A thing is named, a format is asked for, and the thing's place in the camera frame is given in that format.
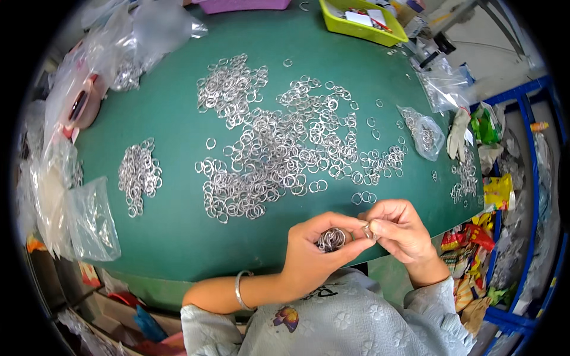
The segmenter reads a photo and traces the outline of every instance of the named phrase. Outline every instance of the bangle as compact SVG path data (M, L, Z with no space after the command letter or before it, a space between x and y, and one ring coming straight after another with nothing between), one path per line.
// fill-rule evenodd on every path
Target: bangle
M239 292L239 279L242 277L242 274L244 274L244 273L247 273L250 277L253 276L252 271L241 271L238 273L238 275L235 277L235 298L238 300L238 303L241 305L242 309L254 310L254 309L248 308L247 305L245 305L243 303L242 295Z

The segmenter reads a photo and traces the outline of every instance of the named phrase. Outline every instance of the purple plastic basket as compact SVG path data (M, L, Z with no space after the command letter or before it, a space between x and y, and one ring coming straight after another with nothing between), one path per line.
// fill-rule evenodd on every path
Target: purple plastic basket
M291 0L205 0L200 7L207 14L241 10L285 10Z

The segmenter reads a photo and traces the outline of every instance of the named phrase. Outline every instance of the light blue shirt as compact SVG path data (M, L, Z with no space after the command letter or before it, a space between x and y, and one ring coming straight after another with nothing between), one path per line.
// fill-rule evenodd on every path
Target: light blue shirt
M260 306L243 341L232 316L193 305L180 314L188 355L459 356L475 343L455 312L451 277L409 292L402 308L362 272L341 269L300 300Z

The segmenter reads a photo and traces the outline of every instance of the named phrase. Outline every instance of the green table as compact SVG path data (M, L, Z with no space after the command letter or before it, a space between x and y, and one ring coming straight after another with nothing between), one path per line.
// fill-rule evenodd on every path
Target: green table
M123 253L116 261L96 265L180 281L233 275L242 269L258 273L279 270L291 226L329 210L355 216L369 208L369 204L351 203L351 196L364 190L375 193L378 199L409 199L432 236L482 209L477 198L468 198L467 208L453 204L449 193L459 178L451 174L450 167L457 162L449 159L445 148L437 162L430 162L417 154L408 129L395 125L401 119L396 105L430 112L408 57L400 49L388 56L386 47L328 32L315 4L307 13L299 10L297 2L286 11L206 16L192 9L208 26L209 35L191 39L164 58L142 78L140 90L109 93L97 120L81 132L76 143L79 158L84 160L85 181L102 175L109 179L109 203ZM275 96L288 90L289 82L301 75L344 86L360 106L356 111L359 151L377 148L382 152L403 136L410 152L404 159L403 176L381 178L377 186L356 186L349 179L335 181L328 172L307 173L308 182L325 179L328 189L303 197L287 194L277 202L266 203L266 214L256 220L230 218L228 224L220 224L208 218L202 192L206 177L194 171L194 163L207 156L225 158L222 148L239 138L241 128L227 130L225 121L214 111L198 113L196 80L208 75L208 64L241 53L248 54L250 68L269 67L269 82L261 89L264 99L259 106L263 109L282 108ZM293 61L291 67L283 66L286 58ZM311 94L319 92L326 90L314 89ZM383 108L376 107L376 99L384 102ZM342 101L338 114L350 111L348 102ZM365 123L367 117L376 118L380 140L372 137ZM450 118L439 114L432 117L447 134ZM127 215L125 194L117 188L117 170L125 149L150 136L155 139L153 156L160 160L164 184L154 198L144 198L144 214L132 219ZM206 149L208 137L217 141L211 151ZM478 162L477 150L473 151ZM436 182L431 178L432 170L438 173ZM482 196L481 179L478 185L478 195ZM384 255L386 251L377 245L355 262Z

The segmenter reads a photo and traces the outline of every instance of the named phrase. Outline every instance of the work glove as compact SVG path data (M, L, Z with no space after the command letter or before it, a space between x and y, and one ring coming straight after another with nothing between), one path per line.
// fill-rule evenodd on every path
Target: work glove
M465 130L471 120L469 112L465 108L459 108L453 119L453 126L447 136L447 154L451 159L458 159L465 162Z

